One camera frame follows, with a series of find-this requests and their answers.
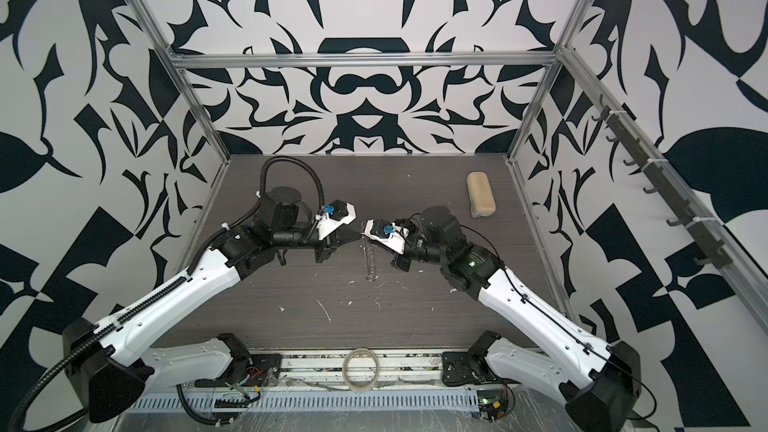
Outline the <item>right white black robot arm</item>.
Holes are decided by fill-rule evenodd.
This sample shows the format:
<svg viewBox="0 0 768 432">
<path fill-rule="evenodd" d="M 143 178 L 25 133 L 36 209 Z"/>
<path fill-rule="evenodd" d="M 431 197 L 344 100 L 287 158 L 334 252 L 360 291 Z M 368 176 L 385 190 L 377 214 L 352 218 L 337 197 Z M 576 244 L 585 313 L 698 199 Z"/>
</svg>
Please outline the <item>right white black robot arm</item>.
<svg viewBox="0 0 768 432">
<path fill-rule="evenodd" d="M 469 241 L 460 224 L 422 232 L 405 223 L 369 220 L 365 236 L 393 254 L 395 267 L 437 265 L 453 288 L 496 312 L 538 352 L 487 334 L 475 353 L 500 379 L 561 404 L 583 431 L 620 431 L 641 395 L 641 363 L 629 344 L 609 343 L 581 328 L 524 285 L 493 251 Z"/>
</svg>

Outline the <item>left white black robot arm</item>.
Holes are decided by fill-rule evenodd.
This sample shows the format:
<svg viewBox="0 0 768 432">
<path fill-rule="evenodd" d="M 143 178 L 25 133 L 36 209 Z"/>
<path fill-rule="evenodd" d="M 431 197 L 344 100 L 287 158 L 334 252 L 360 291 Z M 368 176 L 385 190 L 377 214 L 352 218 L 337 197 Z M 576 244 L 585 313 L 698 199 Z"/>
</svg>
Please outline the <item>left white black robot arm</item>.
<svg viewBox="0 0 768 432">
<path fill-rule="evenodd" d="M 92 423 L 106 422 L 144 394 L 196 380 L 235 383 L 245 375 L 250 354 L 233 334 L 166 349 L 155 342 L 182 319 L 285 251 L 311 249 L 321 263 L 355 241 L 354 213 L 334 219 L 323 214 L 305 237 L 297 228 L 271 229 L 252 219 L 226 226 L 206 246 L 199 262 L 177 273 L 133 304 L 95 323 L 75 320 L 63 332 L 69 379 Z"/>
</svg>

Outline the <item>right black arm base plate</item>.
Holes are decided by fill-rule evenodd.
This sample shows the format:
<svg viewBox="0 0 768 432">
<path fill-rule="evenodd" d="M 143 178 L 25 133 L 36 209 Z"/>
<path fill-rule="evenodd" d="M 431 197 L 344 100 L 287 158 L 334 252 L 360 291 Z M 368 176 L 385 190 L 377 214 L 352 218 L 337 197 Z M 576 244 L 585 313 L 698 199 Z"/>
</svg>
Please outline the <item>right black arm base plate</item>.
<svg viewBox="0 0 768 432">
<path fill-rule="evenodd" d="M 466 351 L 443 352 L 441 382 L 446 387 L 500 384 L 502 379 L 492 371 L 486 357 L 490 346 L 501 338 L 487 330 Z"/>
</svg>

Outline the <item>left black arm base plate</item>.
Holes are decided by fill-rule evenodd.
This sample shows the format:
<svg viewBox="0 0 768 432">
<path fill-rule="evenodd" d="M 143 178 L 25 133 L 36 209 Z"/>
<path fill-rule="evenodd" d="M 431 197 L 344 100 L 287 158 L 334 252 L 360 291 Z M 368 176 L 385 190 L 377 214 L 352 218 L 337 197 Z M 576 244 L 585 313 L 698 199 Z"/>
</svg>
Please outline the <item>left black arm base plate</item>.
<svg viewBox="0 0 768 432">
<path fill-rule="evenodd" d="M 225 387 L 239 384 L 242 387 L 263 386 L 281 373 L 283 356 L 279 353 L 251 354 L 248 359 L 235 358 L 223 374 L 215 379 L 194 382 L 197 388 Z"/>
</svg>

